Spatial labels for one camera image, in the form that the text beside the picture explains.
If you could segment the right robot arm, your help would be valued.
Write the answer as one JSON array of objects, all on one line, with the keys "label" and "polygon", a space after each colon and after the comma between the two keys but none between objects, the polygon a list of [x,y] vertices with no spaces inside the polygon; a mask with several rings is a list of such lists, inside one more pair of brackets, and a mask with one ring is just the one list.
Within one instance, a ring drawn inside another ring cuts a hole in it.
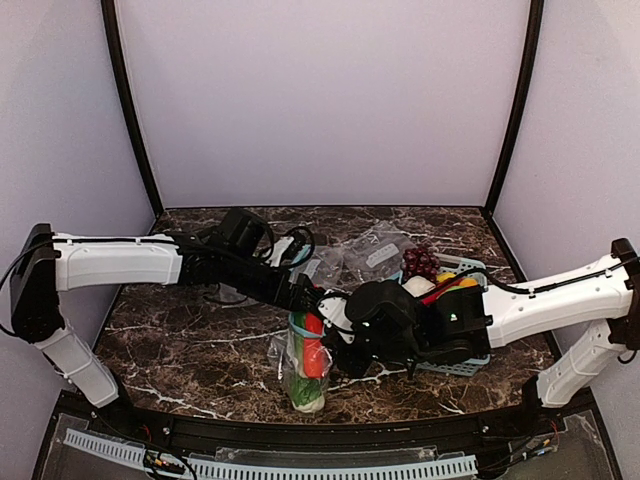
[{"label": "right robot arm", "polygon": [[639,350],[639,256],[617,239],[609,254],[537,281],[462,287],[454,277],[428,288],[368,282],[319,301],[326,324],[355,356],[417,365],[457,365],[541,332],[585,323],[587,330],[523,388],[531,409],[558,409],[621,355]]}]

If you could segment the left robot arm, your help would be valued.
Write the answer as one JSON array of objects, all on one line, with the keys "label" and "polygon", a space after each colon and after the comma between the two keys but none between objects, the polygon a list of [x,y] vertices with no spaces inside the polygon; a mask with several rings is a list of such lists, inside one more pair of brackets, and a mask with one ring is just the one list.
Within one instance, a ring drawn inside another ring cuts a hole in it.
[{"label": "left robot arm", "polygon": [[325,291],[306,275],[302,245],[315,244],[304,226],[275,237],[266,221],[239,207],[196,233],[83,237],[35,225],[1,283],[10,288],[11,319],[1,331],[35,346],[96,408],[120,397],[111,371],[62,315],[59,295],[112,285],[227,285],[259,303],[314,312]]}]

